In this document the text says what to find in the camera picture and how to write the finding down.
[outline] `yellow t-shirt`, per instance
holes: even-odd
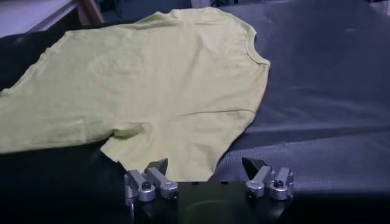
[[[126,169],[168,158],[168,178],[207,180],[263,98],[255,34],[213,8],[67,32],[0,93],[0,152],[109,138]]]

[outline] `black cloth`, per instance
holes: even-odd
[[[241,157],[248,156],[292,168],[296,198],[303,201],[298,214],[321,208],[313,198],[348,207],[356,198],[362,205],[389,195],[390,18],[357,0],[222,9],[257,30],[255,47],[271,61],[271,72],[254,122],[211,181],[246,180]],[[1,38],[0,89],[11,87],[62,35]],[[0,155],[0,206],[123,209],[124,169],[99,151],[102,144]],[[327,212],[338,208],[332,206]]]

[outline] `bolt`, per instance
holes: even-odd
[[[274,180],[274,187],[279,188],[279,187],[283,187],[283,186],[284,186],[283,181]]]
[[[142,182],[141,188],[142,190],[149,190],[152,187],[152,183],[150,181]]]

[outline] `metal bracket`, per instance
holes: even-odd
[[[172,200],[179,196],[177,183],[167,179],[156,167],[146,168],[145,176],[160,189],[163,198]]]
[[[286,167],[280,168],[274,180],[269,184],[270,196],[275,200],[286,200],[293,196],[294,174]]]
[[[269,166],[262,166],[255,177],[245,183],[248,188],[249,198],[256,199],[264,196],[265,187],[272,180],[272,169]]]
[[[136,198],[139,201],[147,202],[155,198],[155,186],[147,181],[137,170],[127,171],[125,175],[126,198]]]

